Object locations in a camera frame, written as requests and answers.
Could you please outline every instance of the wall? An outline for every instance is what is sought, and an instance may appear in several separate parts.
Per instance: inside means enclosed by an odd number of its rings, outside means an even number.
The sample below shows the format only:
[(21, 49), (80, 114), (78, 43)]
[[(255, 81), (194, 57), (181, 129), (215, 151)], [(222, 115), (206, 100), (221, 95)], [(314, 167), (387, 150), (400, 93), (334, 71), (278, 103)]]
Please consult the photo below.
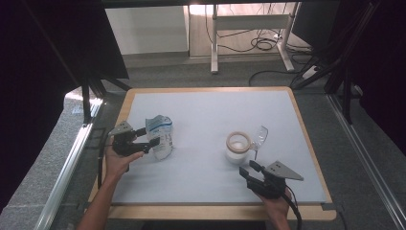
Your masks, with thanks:
[(107, 9), (106, 13), (122, 55), (189, 50), (184, 7)]

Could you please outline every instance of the metal frame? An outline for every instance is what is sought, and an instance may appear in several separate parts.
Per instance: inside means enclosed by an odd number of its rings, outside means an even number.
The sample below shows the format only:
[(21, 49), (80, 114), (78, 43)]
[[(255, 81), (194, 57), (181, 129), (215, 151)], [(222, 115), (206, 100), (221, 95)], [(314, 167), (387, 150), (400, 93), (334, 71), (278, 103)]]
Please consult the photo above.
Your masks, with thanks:
[(373, 163), (370, 154), (359, 138), (355, 128), (350, 125), (346, 118), (341, 113), (341, 105), (336, 96), (327, 95), (327, 98), (333, 107), (335, 115), (337, 116), (341, 126), (344, 131), (349, 136), (349, 139), (354, 147), (362, 165), (364, 166), (365, 171), (367, 172), (370, 180), (381, 197), (385, 207), (387, 208), (389, 214), (391, 215), (397, 229), (405, 230), (406, 229), (406, 216), (401, 205), (396, 199), (391, 188), (386, 183), (385, 179), (382, 177), (379, 169)]
[(293, 21), (299, 3), (296, 2), (290, 14), (271, 15), (231, 15), (218, 16), (217, 5), (213, 6), (213, 34), (212, 34), (212, 74), (218, 73), (217, 31), (227, 30), (260, 30), (260, 29), (284, 29), (283, 39), (277, 44), (284, 66), (288, 72), (295, 71), (293, 64), (287, 55), (286, 44), (292, 30)]
[(39, 216), (39, 219), (35, 225), (36, 229), (49, 229), (52, 225), (52, 222), (56, 216), (57, 209), (59, 208), (60, 202), (65, 195), (66, 189), (71, 180), (72, 174), (75, 170), (75, 167), (80, 159), (84, 144), (92, 130), (92, 122), (96, 115), (99, 112), (99, 109), (102, 104), (101, 99), (96, 99), (98, 103), (95, 103), (91, 107), (91, 121), (88, 124), (85, 124), (78, 133), (78, 136), (75, 140), (74, 145), (69, 152), (69, 155), (63, 165), (62, 170), (56, 180), (54, 188), (52, 189), (50, 196), (48, 197), (47, 202), (45, 203), (44, 208)]

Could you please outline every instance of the wrist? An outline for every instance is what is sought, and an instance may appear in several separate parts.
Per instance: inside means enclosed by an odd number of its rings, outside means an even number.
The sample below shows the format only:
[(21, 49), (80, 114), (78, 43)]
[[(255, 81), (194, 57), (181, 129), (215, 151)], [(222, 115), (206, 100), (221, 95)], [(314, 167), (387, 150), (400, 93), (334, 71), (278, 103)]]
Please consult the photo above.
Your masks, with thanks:
[(120, 178), (117, 176), (107, 175), (102, 182), (104, 186), (113, 186), (115, 187), (119, 183)]

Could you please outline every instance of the roll of tape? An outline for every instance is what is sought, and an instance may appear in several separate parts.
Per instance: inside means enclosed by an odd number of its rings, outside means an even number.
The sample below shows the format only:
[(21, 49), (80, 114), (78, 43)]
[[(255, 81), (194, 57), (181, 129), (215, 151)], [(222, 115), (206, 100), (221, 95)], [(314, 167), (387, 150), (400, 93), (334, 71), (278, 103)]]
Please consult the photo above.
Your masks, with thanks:
[[(241, 141), (232, 141), (235, 136), (241, 136), (245, 138), (246, 143)], [(251, 138), (241, 131), (235, 131), (229, 134), (226, 141), (227, 149), (235, 154), (243, 154), (251, 148)]]

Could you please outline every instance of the clear plastic bag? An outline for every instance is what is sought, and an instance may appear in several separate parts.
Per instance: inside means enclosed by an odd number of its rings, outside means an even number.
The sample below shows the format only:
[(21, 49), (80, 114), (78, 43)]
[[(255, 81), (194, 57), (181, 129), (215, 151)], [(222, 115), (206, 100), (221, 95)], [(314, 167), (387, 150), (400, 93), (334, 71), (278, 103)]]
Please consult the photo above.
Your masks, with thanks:
[(158, 160), (167, 158), (173, 149), (172, 120), (162, 115), (158, 115), (152, 119), (146, 119), (146, 130), (148, 140), (160, 137), (160, 144), (152, 148), (155, 157)]

